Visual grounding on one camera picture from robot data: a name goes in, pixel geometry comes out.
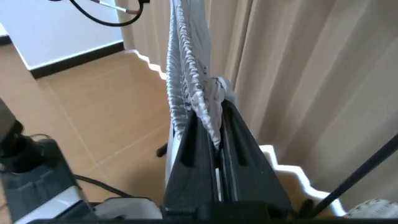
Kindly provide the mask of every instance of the tan floor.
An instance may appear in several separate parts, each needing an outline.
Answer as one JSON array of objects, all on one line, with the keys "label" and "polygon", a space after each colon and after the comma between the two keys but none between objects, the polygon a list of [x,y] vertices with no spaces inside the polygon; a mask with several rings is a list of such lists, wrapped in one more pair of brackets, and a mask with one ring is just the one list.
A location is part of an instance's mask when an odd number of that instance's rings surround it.
[{"label": "tan floor", "polygon": [[[165,81],[135,54],[110,55],[34,80],[12,45],[0,47],[0,97],[25,134],[53,137],[76,174],[160,204],[169,106]],[[81,183],[90,201],[108,193]],[[7,210],[0,223],[7,223]]]}]

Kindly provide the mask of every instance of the bright light on floor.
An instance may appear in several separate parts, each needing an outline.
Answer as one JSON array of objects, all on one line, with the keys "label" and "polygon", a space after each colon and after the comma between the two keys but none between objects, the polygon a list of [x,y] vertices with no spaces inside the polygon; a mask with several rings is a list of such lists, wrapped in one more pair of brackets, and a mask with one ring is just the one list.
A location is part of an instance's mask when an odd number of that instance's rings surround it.
[{"label": "bright light on floor", "polygon": [[[278,161],[276,159],[274,147],[270,145],[265,145],[265,146],[260,146],[260,149],[263,153],[267,153],[271,159],[271,166],[274,168],[274,170],[279,170],[279,171],[287,171],[287,172],[293,172],[297,175],[298,179],[300,180],[300,183],[302,184],[304,191],[311,195],[312,197],[319,198],[320,200],[324,199],[326,196],[328,196],[330,193],[329,192],[322,192],[319,190],[315,190],[313,187],[311,187],[310,180],[308,177],[304,174],[303,169],[298,166],[286,166],[286,165],[279,165]],[[346,211],[343,209],[343,206],[340,203],[340,200],[336,199],[331,203],[331,207],[333,211],[338,215],[338,216],[343,216],[346,214]]]},{"label": "bright light on floor", "polygon": [[125,52],[126,53],[131,53],[131,52],[135,53],[140,59],[142,59],[148,63],[148,66],[151,70],[153,70],[155,72],[159,72],[159,76],[161,79],[166,80],[166,77],[167,77],[166,73],[162,72],[162,69],[160,68],[159,65],[150,63],[149,57],[143,56],[142,54],[140,54],[138,52],[138,50],[126,50]]}]

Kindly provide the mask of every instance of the beige curtain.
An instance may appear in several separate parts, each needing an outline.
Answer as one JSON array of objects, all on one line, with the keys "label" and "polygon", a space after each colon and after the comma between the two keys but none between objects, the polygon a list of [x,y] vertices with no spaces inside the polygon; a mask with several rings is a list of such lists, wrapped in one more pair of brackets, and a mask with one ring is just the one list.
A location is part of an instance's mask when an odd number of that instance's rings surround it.
[{"label": "beige curtain", "polygon": [[[122,1],[133,7],[135,1]],[[398,1],[205,0],[211,74],[231,80],[259,144],[331,191],[398,132]],[[123,29],[165,71],[169,1]],[[341,199],[398,201],[398,153]]]}]

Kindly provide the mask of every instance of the black baseboard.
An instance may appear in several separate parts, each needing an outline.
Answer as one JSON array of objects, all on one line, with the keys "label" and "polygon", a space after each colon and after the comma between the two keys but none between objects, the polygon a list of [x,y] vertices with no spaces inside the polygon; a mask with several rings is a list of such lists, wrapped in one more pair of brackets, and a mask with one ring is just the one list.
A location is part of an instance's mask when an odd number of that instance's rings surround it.
[{"label": "black baseboard", "polygon": [[53,64],[46,65],[44,67],[35,68],[30,72],[35,79],[42,78],[46,77],[47,75],[61,72],[68,68],[72,68],[84,64],[86,62],[90,62],[123,50],[124,50],[123,42],[120,42],[117,44],[109,45],[107,47],[103,47],[101,49],[87,52],[85,54],[77,55],[76,57],[68,58],[60,62],[55,62]]},{"label": "black baseboard", "polygon": [[12,44],[11,38],[8,35],[0,37],[0,46]]}]

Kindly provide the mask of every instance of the curtain fold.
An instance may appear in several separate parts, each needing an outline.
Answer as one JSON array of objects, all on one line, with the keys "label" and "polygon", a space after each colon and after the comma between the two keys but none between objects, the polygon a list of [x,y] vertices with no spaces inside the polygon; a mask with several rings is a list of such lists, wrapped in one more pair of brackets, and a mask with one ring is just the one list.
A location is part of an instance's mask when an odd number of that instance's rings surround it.
[{"label": "curtain fold", "polygon": [[[205,0],[205,9],[210,74],[231,81],[258,143],[274,145],[279,162],[302,167],[316,188],[333,190],[398,132],[397,1]],[[151,1],[122,29],[126,48],[163,71],[169,17],[168,1]],[[343,205],[398,201],[397,160]]]}]

